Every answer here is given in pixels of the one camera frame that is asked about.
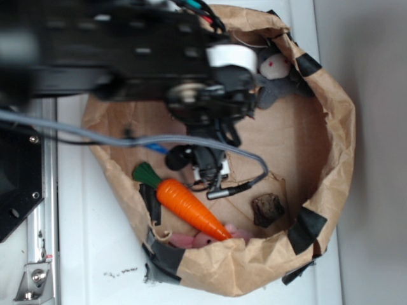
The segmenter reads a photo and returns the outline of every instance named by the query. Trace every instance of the paper bag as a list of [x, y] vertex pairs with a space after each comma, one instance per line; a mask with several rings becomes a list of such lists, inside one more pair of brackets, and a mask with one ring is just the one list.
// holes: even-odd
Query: paper bag
[[[193, 236], [197, 231], [155, 202], [154, 191], [132, 180], [142, 161], [152, 164], [161, 178], [191, 182], [191, 171], [172, 172], [162, 155], [143, 147], [92, 147], [118, 202], [124, 209], [146, 253], [150, 275], [158, 280], [237, 296], [260, 288], [322, 255], [348, 196], [355, 148], [355, 109], [338, 83], [289, 37], [287, 27], [269, 13], [231, 6], [213, 6], [229, 31], [246, 43], [270, 37], [315, 93], [304, 98], [289, 95], [255, 118], [237, 124], [242, 149], [264, 158], [270, 169], [252, 189], [214, 201], [197, 196], [223, 223], [233, 223], [255, 238], [248, 245], [230, 239], [199, 249], [167, 245], [172, 232]], [[122, 137], [128, 128], [134, 137], [185, 134], [163, 102], [99, 102], [90, 97], [83, 126]], [[235, 185], [259, 174], [257, 164], [228, 154]], [[286, 210], [269, 228], [253, 224], [251, 201], [277, 194]]]

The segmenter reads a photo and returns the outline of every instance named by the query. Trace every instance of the gray cable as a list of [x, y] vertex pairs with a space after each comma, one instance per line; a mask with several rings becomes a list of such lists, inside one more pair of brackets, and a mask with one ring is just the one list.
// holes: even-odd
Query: gray cable
[[34, 125], [43, 128], [51, 128], [53, 130], [58, 130], [60, 132], [71, 133], [74, 135], [79, 135], [84, 138], [91, 139], [93, 141], [99, 142], [104, 145], [109, 146], [118, 146], [118, 147], [135, 147], [135, 146], [143, 146], [148, 144], [154, 143], [168, 143], [168, 142], [181, 142], [186, 144], [193, 144], [199, 146], [210, 147], [213, 149], [219, 149], [224, 151], [230, 151], [235, 154], [239, 154], [246, 158], [253, 159], [257, 161], [262, 169], [263, 173], [250, 181], [250, 186], [255, 185], [261, 179], [265, 178], [268, 175], [268, 167], [265, 161], [258, 155], [253, 154], [251, 152], [247, 152], [241, 150], [237, 147], [218, 142], [212, 139], [205, 139], [200, 137], [190, 137], [187, 135], [152, 135], [148, 137], [138, 137], [135, 139], [118, 139], [114, 137], [109, 137], [106, 135], [101, 135], [96, 132], [92, 132], [90, 130], [86, 130], [80, 127], [59, 123], [56, 121], [48, 121], [45, 119], [39, 118], [32, 118], [28, 116], [24, 116], [23, 114], [0, 110], [0, 120], [12, 122], [12, 123], [19, 123], [23, 125]]

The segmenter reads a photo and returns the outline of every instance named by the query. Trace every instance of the stuffed animal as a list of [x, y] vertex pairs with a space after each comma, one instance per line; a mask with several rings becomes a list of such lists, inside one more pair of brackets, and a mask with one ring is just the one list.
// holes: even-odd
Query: stuffed animal
[[295, 67], [281, 54], [275, 44], [256, 49], [258, 70], [256, 83], [261, 87], [257, 106], [267, 109], [280, 98], [296, 93], [303, 97], [313, 97], [314, 93]]
[[[251, 233], [248, 233], [243, 229], [237, 229], [233, 224], [226, 224], [224, 227], [229, 231], [233, 238], [243, 238], [246, 244], [251, 238], [254, 237]], [[183, 249], [202, 248], [206, 245], [214, 243], [215, 241], [217, 240], [203, 232], [198, 233], [195, 237], [185, 234], [172, 233], [170, 238], [171, 245]]]

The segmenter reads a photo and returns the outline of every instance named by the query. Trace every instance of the toy carrot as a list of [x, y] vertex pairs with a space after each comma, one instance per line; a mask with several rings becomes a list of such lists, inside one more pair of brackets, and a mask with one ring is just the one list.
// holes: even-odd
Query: toy carrot
[[158, 201], [191, 226], [219, 241], [231, 238], [210, 210], [176, 179], [162, 180], [147, 162], [134, 170], [133, 179], [155, 188]]

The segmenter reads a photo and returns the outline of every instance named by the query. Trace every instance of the pink toy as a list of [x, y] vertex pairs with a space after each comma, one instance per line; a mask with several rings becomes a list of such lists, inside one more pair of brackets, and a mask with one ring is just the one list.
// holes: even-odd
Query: pink toy
[[[224, 226], [233, 238], [243, 238], [246, 244], [254, 236], [243, 229], [237, 229], [233, 224], [226, 224]], [[216, 239], [206, 235], [203, 232], [198, 233], [195, 237], [185, 234], [172, 233], [170, 244], [183, 249], [202, 248], [217, 241]]]

